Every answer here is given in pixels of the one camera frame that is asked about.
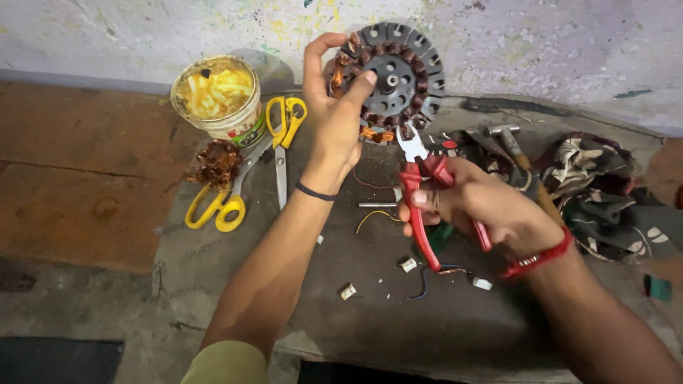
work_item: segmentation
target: scissors handle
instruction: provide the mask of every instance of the scissors handle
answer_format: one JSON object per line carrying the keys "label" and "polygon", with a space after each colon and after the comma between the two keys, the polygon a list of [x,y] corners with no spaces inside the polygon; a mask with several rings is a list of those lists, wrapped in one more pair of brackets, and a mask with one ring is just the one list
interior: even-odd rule
{"label": "scissors handle", "polygon": [[204,200],[206,194],[209,193],[209,190],[210,188],[205,185],[204,188],[202,188],[201,191],[199,191],[199,193],[195,196],[192,204],[190,204],[190,208],[187,208],[187,212],[185,213],[185,225],[194,230],[200,229],[204,224],[206,224],[207,221],[209,221],[214,212],[223,207],[223,199],[225,199],[225,196],[227,196],[227,192],[220,192],[214,198],[214,201],[211,202],[211,205],[209,205],[204,213],[201,214],[199,220],[192,221],[192,216],[195,214],[197,207]]}
{"label": "scissors handle", "polygon": [[[273,130],[273,126],[270,123],[270,109],[276,102],[280,103],[280,118],[282,121],[282,128],[280,128],[280,131],[277,132]],[[285,138],[285,135],[287,134],[287,114],[285,110],[285,96],[271,98],[268,101],[268,104],[266,104],[266,125],[270,133],[273,135],[273,148],[275,148],[280,145],[282,140]]]}
{"label": "scissors handle", "polygon": [[[292,143],[292,139],[296,134],[296,131],[298,130],[301,123],[303,123],[303,120],[306,118],[306,116],[308,116],[308,109],[306,109],[306,103],[298,97],[288,98],[285,101],[285,104],[287,106],[287,112],[290,115],[290,125],[287,128],[287,135],[285,135],[285,139],[282,141],[282,146],[289,149],[290,144]],[[303,109],[303,115],[300,118],[298,118],[294,114],[295,105],[298,105],[301,107],[301,109]]]}
{"label": "scissors handle", "polygon": [[[204,200],[209,190],[210,188],[208,186],[204,186],[197,196],[195,196],[192,204],[190,204],[190,208],[188,208],[187,212],[185,213],[185,225],[194,230],[198,230],[204,224],[206,224],[209,219],[211,219],[211,216],[213,216],[216,211],[218,211],[218,217],[216,217],[216,228],[218,228],[221,232],[230,232],[237,228],[245,218],[247,208],[245,206],[244,200],[242,200],[242,197],[239,195],[230,196],[227,202],[223,204],[225,196],[227,196],[229,193],[228,191],[219,192],[219,194],[211,202],[211,205],[209,205],[204,213],[201,214],[199,220],[192,221],[192,216],[195,214],[197,207]],[[238,212],[237,218],[232,221],[226,221],[225,216],[233,210]]]}
{"label": "scissors handle", "polygon": [[[225,216],[236,210],[238,212],[237,218],[231,221],[226,221]],[[218,217],[216,217],[216,228],[221,232],[230,232],[235,228],[239,227],[242,220],[245,219],[245,213],[247,208],[245,207],[245,201],[239,195],[232,195],[227,200],[227,203],[218,212]]]}

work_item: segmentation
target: metal rod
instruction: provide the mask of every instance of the metal rod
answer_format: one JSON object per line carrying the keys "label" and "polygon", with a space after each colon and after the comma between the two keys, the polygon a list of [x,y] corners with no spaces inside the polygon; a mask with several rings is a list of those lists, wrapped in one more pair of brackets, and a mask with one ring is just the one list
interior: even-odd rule
{"label": "metal rod", "polygon": [[398,203],[358,203],[358,208],[386,208],[397,205]]}

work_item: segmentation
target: hammer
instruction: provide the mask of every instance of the hammer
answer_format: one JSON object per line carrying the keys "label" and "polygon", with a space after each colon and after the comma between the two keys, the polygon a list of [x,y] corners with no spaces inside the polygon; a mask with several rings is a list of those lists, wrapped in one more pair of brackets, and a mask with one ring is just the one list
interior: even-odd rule
{"label": "hammer", "polygon": [[[519,124],[496,125],[487,128],[486,135],[490,137],[499,136],[503,142],[503,147],[505,147],[505,149],[510,153],[512,158],[515,160],[515,163],[528,171],[531,169],[531,162],[529,161],[529,158],[522,153],[521,148],[519,148],[519,144],[517,144],[517,141],[512,136],[513,134],[519,133],[521,130],[522,128],[519,127]],[[538,204],[538,206],[541,207],[541,209],[545,211],[545,213],[548,214],[548,216],[550,216],[555,223],[559,224],[561,227],[567,226],[564,223],[562,216],[559,214],[559,212],[557,212],[557,208],[555,208],[555,205],[548,194],[548,190],[542,182],[538,183],[538,196],[536,197],[536,204]]]}

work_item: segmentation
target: yellow scissors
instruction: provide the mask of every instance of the yellow scissors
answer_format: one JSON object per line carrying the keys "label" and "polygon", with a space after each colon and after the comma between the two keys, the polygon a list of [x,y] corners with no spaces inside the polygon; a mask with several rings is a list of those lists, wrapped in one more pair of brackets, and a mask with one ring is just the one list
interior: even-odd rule
{"label": "yellow scissors", "polygon": [[[228,193],[230,193],[230,191],[220,192],[214,198],[213,202],[211,202],[211,205],[209,205],[204,213],[201,214],[199,220],[193,222],[192,216],[194,215],[195,210],[197,210],[197,207],[201,204],[202,200],[204,200],[204,197],[210,189],[207,186],[202,188],[195,197],[194,201],[192,201],[192,204],[190,204],[190,208],[187,209],[187,213],[185,213],[185,224],[194,230],[198,230],[207,221],[209,221],[216,211],[218,211],[218,217],[216,217],[216,228],[218,228],[219,231],[230,232],[237,228],[242,223],[242,220],[245,218],[245,213],[247,212],[245,201],[240,195],[242,193],[242,181],[245,179],[245,176],[251,167],[256,164],[263,152],[265,152],[272,144],[272,139],[264,138],[258,145],[256,145],[253,151],[251,151],[251,153],[240,165],[238,176],[232,183],[232,195],[230,195],[230,198],[227,200],[227,202],[223,203],[223,200],[225,200],[225,197]],[[233,210],[238,212],[237,218],[231,221],[226,221],[225,216]]]}
{"label": "yellow scissors", "polygon": [[[281,123],[278,131],[273,130],[273,126],[270,123],[270,109],[276,102],[280,103]],[[301,117],[297,117],[294,111],[294,107],[297,105],[303,110]],[[287,99],[285,99],[285,96],[274,97],[266,105],[266,125],[270,133],[273,134],[275,174],[277,176],[275,180],[277,181],[277,201],[280,203],[280,210],[284,208],[287,202],[287,158],[285,157],[285,148],[288,149],[290,147],[296,131],[307,115],[306,103],[296,97]]]}

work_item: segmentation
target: black wristband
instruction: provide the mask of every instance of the black wristband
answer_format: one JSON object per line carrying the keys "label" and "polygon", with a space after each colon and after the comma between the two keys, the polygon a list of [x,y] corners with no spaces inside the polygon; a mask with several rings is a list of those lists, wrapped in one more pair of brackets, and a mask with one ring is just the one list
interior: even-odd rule
{"label": "black wristband", "polygon": [[296,188],[298,188],[299,191],[302,191],[308,196],[317,197],[318,199],[325,200],[326,202],[333,202],[335,201],[335,197],[337,197],[337,195],[323,195],[322,193],[312,191],[311,189],[308,189],[303,184],[301,184],[301,180],[296,181]]}

